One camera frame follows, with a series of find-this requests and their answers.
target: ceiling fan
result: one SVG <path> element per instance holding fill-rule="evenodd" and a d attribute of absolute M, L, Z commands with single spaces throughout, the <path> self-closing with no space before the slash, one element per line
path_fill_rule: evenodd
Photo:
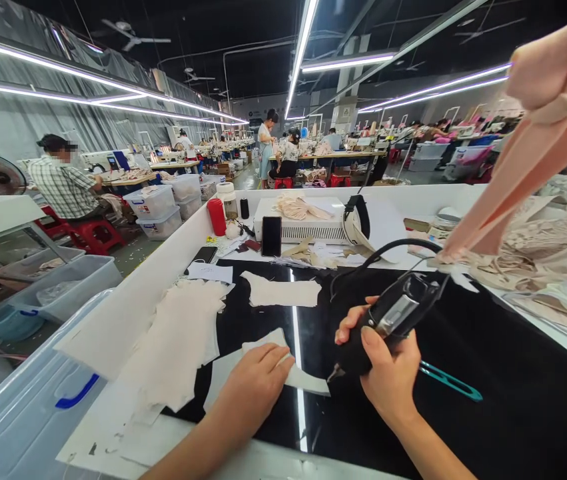
<path fill-rule="evenodd" d="M 132 27 L 129 23 L 124 21 L 118 21 L 116 23 L 112 23 L 107 19 L 101 19 L 101 21 L 106 24 L 108 27 L 112 28 L 113 30 L 118 31 L 122 35 L 125 35 L 130 40 L 129 42 L 122 48 L 123 51 L 130 51 L 132 47 L 135 45 L 140 45 L 142 43 L 170 43 L 171 39 L 155 39 L 155 38 L 140 38 L 135 35 L 135 32 L 132 30 Z"/>
<path fill-rule="evenodd" d="M 186 82 L 197 81 L 197 80 L 216 80 L 216 77 L 197 77 L 195 70 L 192 67 L 186 67 L 183 71 L 188 75 Z"/>
<path fill-rule="evenodd" d="M 519 23 L 522 22 L 524 20 L 527 20 L 527 17 L 523 17 L 523 18 L 519 18 L 517 20 L 513 20 L 511 22 L 507 22 L 507 23 L 503 23 L 501 25 L 497 25 L 495 27 L 492 27 L 491 29 L 485 29 L 482 30 L 481 28 L 479 28 L 477 31 L 475 32 L 456 32 L 454 34 L 455 37 L 467 37 L 464 41 L 462 41 L 461 43 L 459 43 L 459 45 L 463 45 L 464 43 L 468 43 L 470 40 L 475 39 L 477 37 L 480 37 L 481 35 L 483 35 L 484 33 L 487 32 L 491 32 L 493 30 L 498 30 L 499 28 L 503 28 L 503 27 L 509 27 L 510 25 L 513 25 L 515 23 Z"/>

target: pink fabric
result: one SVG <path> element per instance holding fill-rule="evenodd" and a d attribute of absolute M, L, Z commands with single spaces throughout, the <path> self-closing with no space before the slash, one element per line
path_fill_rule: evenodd
<path fill-rule="evenodd" d="M 517 49 L 512 62 L 506 94 L 530 111 L 505 144 L 485 192 L 448 238 L 443 262 L 466 249 L 497 254 L 518 206 L 567 166 L 567 27 Z"/>

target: plastic stool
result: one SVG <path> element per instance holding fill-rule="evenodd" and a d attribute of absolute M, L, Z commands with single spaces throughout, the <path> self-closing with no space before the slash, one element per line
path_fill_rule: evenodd
<path fill-rule="evenodd" d="M 41 207 L 41 210 L 54 222 L 46 223 L 45 225 L 41 223 L 40 220 L 35 220 L 37 226 L 45 232 L 48 237 L 54 240 L 55 238 L 62 237 L 67 235 L 70 230 L 70 224 L 67 222 L 66 219 L 60 218 L 50 205 L 44 205 Z"/>
<path fill-rule="evenodd" d="M 275 179 L 275 190 L 282 188 L 292 188 L 292 177 Z"/>
<path fill-rule="evenodd" d="M 335 175 L 334 173 L 330 176 L 330 186 L 331 187 L 338 187 L 341 182 L 345 187 L 351 187 L 352 183 L 350 182 L 350 177 L 341 177 L 339 175 Z"/>
<path fill-rule="evenodd" d="M 103 218 L 86 220 L 70 227 L 68 233 L 76 248 L 90 255 L 108 255 L 108 250 L 115 245 L 125 245 L 121 234 Z"/>

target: checkered shirt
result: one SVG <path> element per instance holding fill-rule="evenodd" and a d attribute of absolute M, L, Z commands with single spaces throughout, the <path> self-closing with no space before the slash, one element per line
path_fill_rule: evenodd
<path fill-rule="evenodd" d="M 39 192 L 60 218 L 76 219 L 99 206 L 90 188 L 96 181 L 81 170 L 64 165 L 58 159 L 44 155 L 31 162 L 28 173 Z"/>

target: person's right hand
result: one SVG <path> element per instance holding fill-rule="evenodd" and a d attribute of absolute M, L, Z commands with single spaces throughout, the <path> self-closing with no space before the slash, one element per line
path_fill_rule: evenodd
<path fill-rule="evenodd" d="M 354 307 L 348 312 L 336 332 L 335 343 L 342 345 L 349 340 L 349 331 L 358 319 L 373 305 L 378 297 L 367 297 L 368 305 Z M 418 373 L 421 353 L 416 344 L 416 332 L 396 347 L 394 357 L 379 334 L 370 327 L 361 330 L 361 341 L 372 369 L 361 377 L 363 391 L 385 423 L 392 429 L 418 415 L 412 398 L 414 380 Z"/>
<path fill-rule="evenodd" d="M 294 365 L 294 357 L 279 363 L 288 353 L 289 347 L 267 343 L 243 355 L 206 415 L 218 423 L 220 435 L 240 445 L 259 430 Z"/>

